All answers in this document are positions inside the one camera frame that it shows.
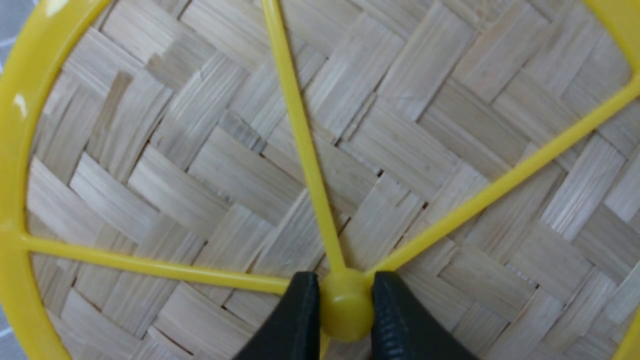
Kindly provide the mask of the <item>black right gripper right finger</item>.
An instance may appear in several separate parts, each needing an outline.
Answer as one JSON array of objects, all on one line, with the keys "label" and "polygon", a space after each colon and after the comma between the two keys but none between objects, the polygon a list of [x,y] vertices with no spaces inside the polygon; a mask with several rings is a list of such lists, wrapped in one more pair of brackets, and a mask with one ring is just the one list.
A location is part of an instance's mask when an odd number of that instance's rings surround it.
[{"label": "black right gripper right finger", "polygon": [[475,360],[395,271],[379,271],[372,286],[373,360]]}]

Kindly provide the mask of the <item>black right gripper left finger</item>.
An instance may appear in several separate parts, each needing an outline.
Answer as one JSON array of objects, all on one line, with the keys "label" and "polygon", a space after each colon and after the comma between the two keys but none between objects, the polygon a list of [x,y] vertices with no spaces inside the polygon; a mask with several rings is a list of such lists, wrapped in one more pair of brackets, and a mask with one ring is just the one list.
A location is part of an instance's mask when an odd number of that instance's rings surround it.
[{"label": "black right gripper left finger", "polygon": [[235,360],[318,360],[320,287],[314,272],[294,274],[279,303]]}]

